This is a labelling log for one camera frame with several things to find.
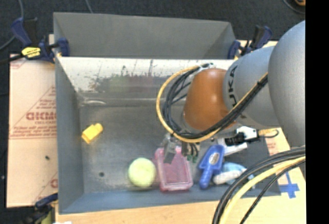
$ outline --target yellow tennis ball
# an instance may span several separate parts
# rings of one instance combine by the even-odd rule
[[[141,188],[152,185],[156,177],[156,167],[147,158],[135,159],[128,168],[128,177],[131,183]]]

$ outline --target blue clamp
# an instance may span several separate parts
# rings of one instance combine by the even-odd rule
[[[53,49],[55,48],[59,49],[58,53],[62,56],[69,56],[70,49],[66,38],[59,38],[54,44],[49,44],[46,38],[37,41],[36,21],[36,18],[25,21],[19,17],[11,24],[12,33],[22,42],[21,54],[28,60],[42,60],[51,63],[54,63]]]
[[[253,50],[260,49],[270,40],[271,37],[272,31],[269,27],[260,27],[259,25],[256,25],[251,43],[247,43],[245,47],[242,47],[239,41],[233,41],[229,48],[227,59],[233,60],[235,56],[243,56]]]

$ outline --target blue plastic object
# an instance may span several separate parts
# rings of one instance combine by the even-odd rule
[[[209,186],[212,176],[221,172],[224,153],[224,146],[216,144],[209,147],[202,157],[202,160],[198,165],[198,168],[203,170],[199,180],[199,186],[201,189],[206,189]]]
[[[24,19],[19,17],[10,26],[11,32],[23,44],[23,48],[30,46],[32,41],[24,28]]]
[[[234,56],[237,55],[237,50],[240,48],[241,43],[237,40],[233,41],[231,47],[228,50],[227,59],[233,60]]]

